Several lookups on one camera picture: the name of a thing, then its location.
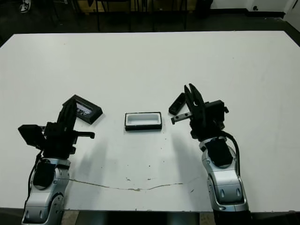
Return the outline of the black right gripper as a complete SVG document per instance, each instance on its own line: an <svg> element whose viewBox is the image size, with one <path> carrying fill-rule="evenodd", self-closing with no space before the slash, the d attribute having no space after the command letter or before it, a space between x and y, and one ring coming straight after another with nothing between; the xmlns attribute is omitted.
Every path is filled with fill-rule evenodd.
<svg viewBox="0 0 300 225"><path fill-rule="evenodd" d="M221 136L224 129L224 103L204 103L201 93L193 85L184 85L187 107L190 112L172 117L172 124L190 119L191 136L203 141Z"/></svg>

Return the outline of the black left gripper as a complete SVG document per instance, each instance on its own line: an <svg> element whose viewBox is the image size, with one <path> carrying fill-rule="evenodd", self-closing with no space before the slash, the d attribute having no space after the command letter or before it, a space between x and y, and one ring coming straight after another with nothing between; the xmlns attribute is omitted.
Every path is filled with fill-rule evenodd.
<svg viewBox="0 0 300 225"><path fill-rule="evenodd" d="M71 98L62 106L57 122L48 122L45 131L43 157L68 159L75 154L78 137L95 138L94 132L74 130L77 114L77 102Z"/></svg>

